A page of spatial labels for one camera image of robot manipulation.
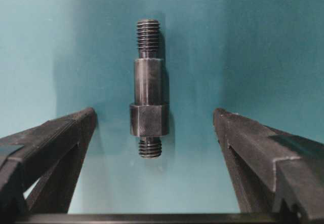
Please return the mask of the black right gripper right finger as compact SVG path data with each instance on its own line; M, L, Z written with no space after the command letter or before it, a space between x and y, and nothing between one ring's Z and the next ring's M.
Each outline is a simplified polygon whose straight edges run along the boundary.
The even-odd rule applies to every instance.
M213 125L241 212L323 223L323 144L214 110Z

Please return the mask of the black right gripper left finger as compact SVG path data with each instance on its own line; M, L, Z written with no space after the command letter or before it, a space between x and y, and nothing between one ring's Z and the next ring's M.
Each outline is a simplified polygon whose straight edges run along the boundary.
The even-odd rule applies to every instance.
M1 223L68 212L96 124L88 107L1 138Z

